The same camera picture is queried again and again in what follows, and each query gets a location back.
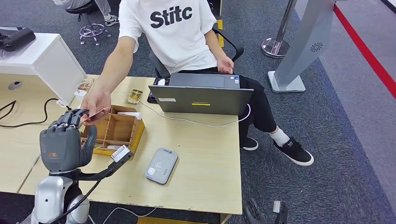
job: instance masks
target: black pants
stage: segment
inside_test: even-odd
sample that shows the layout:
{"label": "black pants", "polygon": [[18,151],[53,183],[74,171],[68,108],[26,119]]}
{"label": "black pants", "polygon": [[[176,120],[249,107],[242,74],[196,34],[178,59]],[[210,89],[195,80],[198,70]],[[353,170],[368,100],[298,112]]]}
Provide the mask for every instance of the black pants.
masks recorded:
{"label": "black pants", "polygon": [[[200,73],[200,74],[215,74],[217,68],[209,68],[203,70],[183,70],[181,73]],[[251,112],[248,118],[239,122],[239,145],[242,147],[246,143],[248,136],[248,129],[251,124],[263,132],[273,132],[276,130],[276,123],[272,116],[271,107],[269,106],[267,96],[264,93],[264,87],[254,79],[239,75],[240,88],[253,89],[253,95],[248,104],[251,107]],[[249,108],[246,106],[245,111],[239,116],[243,119],[249,113]]]}

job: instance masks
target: gray kiosk stand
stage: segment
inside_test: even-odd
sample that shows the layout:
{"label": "gray kiosk stand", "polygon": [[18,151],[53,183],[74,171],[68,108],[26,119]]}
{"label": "gray kiosk stand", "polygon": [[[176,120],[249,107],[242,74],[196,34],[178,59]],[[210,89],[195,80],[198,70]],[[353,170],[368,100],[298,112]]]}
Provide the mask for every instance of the gray kiosk stand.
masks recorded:
{"label": "gray kiosk stand", "polygon": [[[294,7],[295,1],[290,0],[288,6]],[[268,72],[273,92],[305,91],[300,74],[329,47],[336,1],[338,0],[308,0],[303,19],[286,56],[276,71]]]}

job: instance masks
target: laptop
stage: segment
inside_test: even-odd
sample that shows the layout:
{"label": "laptop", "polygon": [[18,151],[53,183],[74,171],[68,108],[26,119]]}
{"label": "laptop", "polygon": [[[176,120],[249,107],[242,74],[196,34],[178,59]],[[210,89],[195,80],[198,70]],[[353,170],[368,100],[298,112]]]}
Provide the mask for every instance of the laptop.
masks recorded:
{"label": "laptop", "polygon": [[169,86],[148,87],[164,112],[241,115],[253,94],[237,75],[175,73]]}

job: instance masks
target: black cord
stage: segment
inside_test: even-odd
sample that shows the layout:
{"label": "black cord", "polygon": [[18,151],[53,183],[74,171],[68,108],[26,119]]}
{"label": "black cord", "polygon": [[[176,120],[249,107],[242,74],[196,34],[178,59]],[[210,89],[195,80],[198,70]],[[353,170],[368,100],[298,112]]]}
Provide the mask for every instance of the black cord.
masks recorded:
{"label": "black cord", "polygon": [[[43,121],[39,121],[39,122],[28,122],[28,123],[24,123],[24,124],[20,124],[20,125],[15,125],[15,126],[0,125],[0,127],[21,127],[21,126],[25,126],[25,125],[37,125],[37,124],[42,124],[42,123],[44,123],[44,122],[47,121],[47,119],[48,119],[47,104],[48,104],[48,102],[50,102],[50,101],[52,101],[52,100],[57,100],[57,101],[58,101],[59,99],[57,99],[57,98],[51,98],[51,99],[48,99],[47,101],[45,101],[45,104],[44,104],[45,119],[44,119]],[[5,115],[3,115],[3,116],[0,118],[0,120],[3,119],[3,118],[5,118],[7,115],[9,115],[9,114],[11,113],[11,111],[14,109],[15,104],[16,104],[16,100],[14,100],[13,102],[11,102],[11,103],[5,105],[4,107],[2,107],[2,108],[0,109],[0,111],[2,111],[2,110],[4,110],[5,108],[11,106],[10,111],[8,111]]]}
{"label": "black cord", "polygon": [[67,210],[63,215],[58,216],[58,218],[55,218],[54,221],[51,222],[51,224],[55,224],[57,221],[59,221],[60,219],[71,213],[73,210],[75,210],[93,192],[93,190],[95,190],[95,188],[99,185],[100,181],[102,180],[96,181],[95,185],[86,193],[86,195],[84,195],[84,197],[81,200],[77,202],[77,204],[75,204],[73,207]]}

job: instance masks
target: sticker on power bank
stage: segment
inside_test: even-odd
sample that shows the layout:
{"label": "sticker on power bank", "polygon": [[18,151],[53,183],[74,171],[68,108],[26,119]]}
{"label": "sticker on power bank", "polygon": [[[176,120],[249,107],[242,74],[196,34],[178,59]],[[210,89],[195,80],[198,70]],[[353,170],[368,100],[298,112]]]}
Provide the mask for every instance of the sticker on power bank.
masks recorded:
{"label": "sticker on power bank", "polygon": [[150,167],[148,169],[147,173],[150,174],[150,175],[153,175],[155,171],[156,171],[156,169]]}
{"label": "sticker on power bank", "polygon": [[176,102],[175,98],[158,98],[161,102]]}

